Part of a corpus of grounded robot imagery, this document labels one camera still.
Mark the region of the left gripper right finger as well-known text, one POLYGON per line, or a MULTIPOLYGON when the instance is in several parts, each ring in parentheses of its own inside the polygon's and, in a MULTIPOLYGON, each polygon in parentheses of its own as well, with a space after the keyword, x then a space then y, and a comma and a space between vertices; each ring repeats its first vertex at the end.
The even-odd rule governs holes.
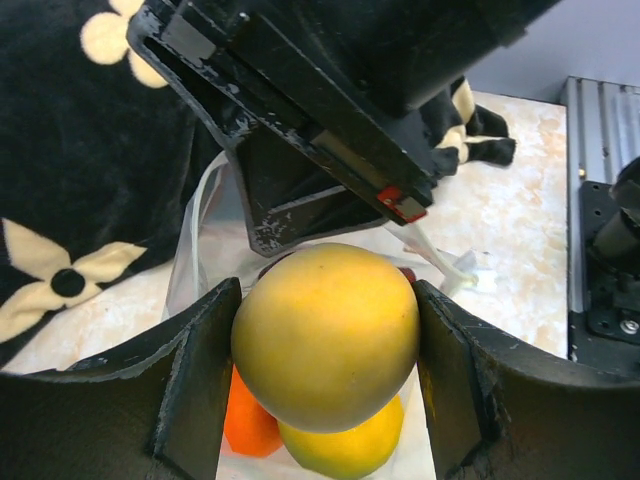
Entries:
POLYGON ((638 381, 534 347, 426 281, 412 287, 437 478, 638 478, 638 381))

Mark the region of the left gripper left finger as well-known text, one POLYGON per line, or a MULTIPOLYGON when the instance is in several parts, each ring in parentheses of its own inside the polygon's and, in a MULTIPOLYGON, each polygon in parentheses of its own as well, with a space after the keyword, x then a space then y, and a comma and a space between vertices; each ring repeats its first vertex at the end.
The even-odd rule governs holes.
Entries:
POLYGON ((5 479, 212 479, 231 375, 187 309, 67 370, 1 377, 5 479))

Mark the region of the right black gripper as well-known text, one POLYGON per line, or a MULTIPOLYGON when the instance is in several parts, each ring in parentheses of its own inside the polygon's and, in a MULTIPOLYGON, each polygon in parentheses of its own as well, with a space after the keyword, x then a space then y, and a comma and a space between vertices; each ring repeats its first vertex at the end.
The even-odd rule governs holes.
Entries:
POLYGON ((227 151, 252 251, 413 222, 420 108, 548 1, 147 1, 127 31, 227 151))

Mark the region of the clear dotted zip bag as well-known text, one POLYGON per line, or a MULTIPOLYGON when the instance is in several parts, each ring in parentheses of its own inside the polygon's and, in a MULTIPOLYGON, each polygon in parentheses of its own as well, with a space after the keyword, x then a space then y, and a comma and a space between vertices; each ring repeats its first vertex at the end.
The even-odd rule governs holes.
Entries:
MULTIPOLYGON (((231 375, 231 316, 271 259, 251 251, 234 174, 220 153, 207 166, 187 206, 176 253, 166 317, 202 306, 218 325, 210 335, 222 348, 216 368, 231 375)), ((399 441, 371 479, 433 479, 431 448, 445 453, 444 472, 463 473, 464 466, 491 439, 488 405, 480 391, 469 341, 462 322, 468 313, 443 293, 422 285, 418 300, 427 332, 421 338, 418 365, 399 391, 403 424, 399 441)))

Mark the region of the orange fruit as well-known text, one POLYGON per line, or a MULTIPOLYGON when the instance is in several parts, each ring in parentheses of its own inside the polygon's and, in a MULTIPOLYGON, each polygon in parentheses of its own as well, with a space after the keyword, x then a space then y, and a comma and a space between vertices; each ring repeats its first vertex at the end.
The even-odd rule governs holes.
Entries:
POLYGON ((232 369, 224 435, 235 453, 265 458, 283 445, 277 421, 255 399, 232 369))

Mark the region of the green yellow mango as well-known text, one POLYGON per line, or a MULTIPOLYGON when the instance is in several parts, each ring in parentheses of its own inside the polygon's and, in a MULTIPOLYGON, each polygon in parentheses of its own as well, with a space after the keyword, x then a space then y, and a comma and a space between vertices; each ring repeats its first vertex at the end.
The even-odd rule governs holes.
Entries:
POLYGON ((390 260, 325 243, 289 254, 242 301, 232 357, 277 420, 319 433, 355 427, 404 385, 419 351, 412 285, 390 260))

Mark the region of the red apple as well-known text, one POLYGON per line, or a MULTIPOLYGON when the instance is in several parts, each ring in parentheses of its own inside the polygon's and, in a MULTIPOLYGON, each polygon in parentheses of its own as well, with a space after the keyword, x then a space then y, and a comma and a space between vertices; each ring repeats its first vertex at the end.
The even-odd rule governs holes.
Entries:
POLYGON ((413 284, 417 281, 417 277, 415 272, 408 267, 399 267, 399 271, 404 275, 404 277, 408 280, 409 283, 413 284))

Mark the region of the yellow lemon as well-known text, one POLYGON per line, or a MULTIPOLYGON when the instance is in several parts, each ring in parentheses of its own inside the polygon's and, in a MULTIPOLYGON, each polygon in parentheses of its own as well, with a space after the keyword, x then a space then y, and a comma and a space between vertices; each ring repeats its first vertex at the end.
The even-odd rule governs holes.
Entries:
POLYGON ((284 446, 301 467, 333 479, 362 479, 394 453, 404 414, 396 395, 364 423, 343 432, 306 432, 280 421, 278 428, 284 446))

